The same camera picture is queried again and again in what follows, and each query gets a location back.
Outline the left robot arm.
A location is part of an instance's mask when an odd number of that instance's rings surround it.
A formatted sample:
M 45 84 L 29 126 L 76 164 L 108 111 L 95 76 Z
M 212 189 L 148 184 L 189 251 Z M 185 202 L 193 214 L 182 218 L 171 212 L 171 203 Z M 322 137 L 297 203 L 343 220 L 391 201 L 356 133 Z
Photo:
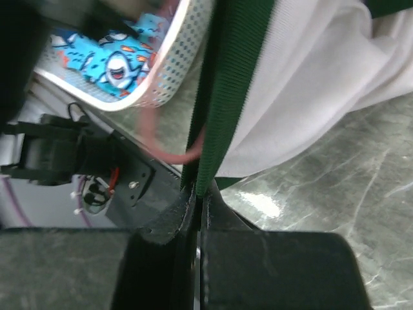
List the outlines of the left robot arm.
M 11 124 L 55 26 L 96 39 L 123 23 L 103 1 L 1 1 L 1 134 L 23 137 L 19 159 L 1 173 L 45 186 L 69 183 L 75 174 L 109 176 L 115 166 L 113 145 L 89 134 L 85 122 L 44 114 L 39 123 Z

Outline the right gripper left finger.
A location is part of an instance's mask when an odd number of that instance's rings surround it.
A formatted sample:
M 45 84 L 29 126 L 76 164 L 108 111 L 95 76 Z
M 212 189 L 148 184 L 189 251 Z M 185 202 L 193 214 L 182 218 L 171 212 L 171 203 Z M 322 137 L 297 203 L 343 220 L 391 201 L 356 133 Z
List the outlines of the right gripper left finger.
M 194 198 L 137 229 L 1 231 L 2 309 L 191 309 Z

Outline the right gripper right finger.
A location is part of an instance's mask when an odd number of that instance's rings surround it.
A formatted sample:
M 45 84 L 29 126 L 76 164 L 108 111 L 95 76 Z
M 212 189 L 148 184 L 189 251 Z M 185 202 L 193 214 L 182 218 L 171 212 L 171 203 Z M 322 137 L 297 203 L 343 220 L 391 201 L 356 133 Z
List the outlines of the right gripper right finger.
M 203 198 L 202 309 L 370 309 L 358 262 L 339 234 L 263 231 L 223 200 Z

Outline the green and white t shirt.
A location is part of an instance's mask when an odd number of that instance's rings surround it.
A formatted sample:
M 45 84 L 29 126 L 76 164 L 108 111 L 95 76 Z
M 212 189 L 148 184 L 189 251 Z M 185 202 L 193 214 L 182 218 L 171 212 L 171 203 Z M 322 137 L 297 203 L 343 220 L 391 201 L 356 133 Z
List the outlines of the green and white t shirt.
M 412 92 L 411 1 L 218 1 L 182 185 L 204 195 L 303 152 L 344 115 Z

